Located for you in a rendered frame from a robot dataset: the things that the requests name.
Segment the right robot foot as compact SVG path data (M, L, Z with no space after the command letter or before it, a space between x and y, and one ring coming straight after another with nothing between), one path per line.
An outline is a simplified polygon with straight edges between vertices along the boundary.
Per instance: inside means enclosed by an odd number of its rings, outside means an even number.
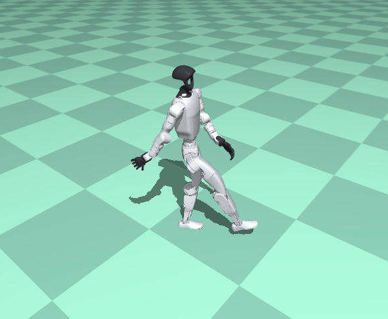
M239 222L238 222L239 223ZM253 229L258 226L258 222L256 220L250 220L250 221L245 221L242 220L242 225L237 226L234 222L231 224L231 229L233 231L240 231L240 230L248 230L248 229Z

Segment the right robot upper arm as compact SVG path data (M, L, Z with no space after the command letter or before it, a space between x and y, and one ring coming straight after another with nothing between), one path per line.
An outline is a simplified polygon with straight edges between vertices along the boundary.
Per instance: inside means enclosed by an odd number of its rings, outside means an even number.
M180 102L173 104L169 108L167 113L167 118L165 119L165 122L163 123L162 129L160 132L165 136L165 139L162 142L162 144L168 144L171 141L171 135L169 134L169 132L173 129L178 119L182 117L184 109L185 109L185 106Z

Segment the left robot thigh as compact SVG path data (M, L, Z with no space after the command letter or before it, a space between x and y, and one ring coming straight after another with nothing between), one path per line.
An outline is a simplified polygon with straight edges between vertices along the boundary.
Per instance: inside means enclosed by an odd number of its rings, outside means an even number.
M200 149L199 149L199 156L201 156ZM190 172L192 181L187 182L184 186L184 192L186 192L187 195L193 195L197 191L202 178L202 175L200 175L200 172L201 170L197 173Z

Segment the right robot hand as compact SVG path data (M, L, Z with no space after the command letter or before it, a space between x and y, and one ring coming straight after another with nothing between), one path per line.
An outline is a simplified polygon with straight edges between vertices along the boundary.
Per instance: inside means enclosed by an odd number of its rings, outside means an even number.
M145 161L145 159L143 158L143 155L145 155L146 153L142 154L141 157L136 157L135 159L131 159L131 161L134 161L132 163L133 165L136 163L134 167L138 166L136 169L139 169L140 167L142 167L142 171L143 171L144 165L151 160L149 159L148 161Z

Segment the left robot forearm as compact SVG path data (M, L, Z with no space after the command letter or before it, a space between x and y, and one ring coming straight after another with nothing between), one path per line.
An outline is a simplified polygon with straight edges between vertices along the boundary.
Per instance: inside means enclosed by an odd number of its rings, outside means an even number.
M211 122L211 119L209 120L209 122L207 122L207 124L204 125L204 129L207 131L209 137L214 141L214 143L219 145L219 141L216 139L216 137L220 135L218 135L216 129L213 127L213 123Z

